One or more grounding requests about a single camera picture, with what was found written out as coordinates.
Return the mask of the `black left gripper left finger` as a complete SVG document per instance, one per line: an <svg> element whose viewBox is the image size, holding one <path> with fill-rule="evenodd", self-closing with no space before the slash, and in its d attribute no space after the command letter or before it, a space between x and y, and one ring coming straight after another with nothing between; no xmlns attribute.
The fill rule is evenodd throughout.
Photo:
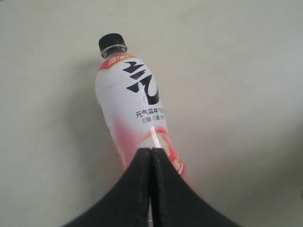
<svg viewBox="0 0 303 227"><path fill-rule="evenodd" d="M66 227L147 227L151 150L137 150L113 188Z"/></svg>

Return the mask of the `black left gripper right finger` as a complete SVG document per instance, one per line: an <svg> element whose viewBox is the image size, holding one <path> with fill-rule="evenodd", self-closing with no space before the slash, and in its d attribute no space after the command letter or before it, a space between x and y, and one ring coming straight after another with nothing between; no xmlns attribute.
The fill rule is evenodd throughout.
<svg viewBox="0 0 303 227"><path fill-rule="evenodd" d="M201 199L173 167L165 151L151 150L150 197L155 227L235 227Z"/></svg>

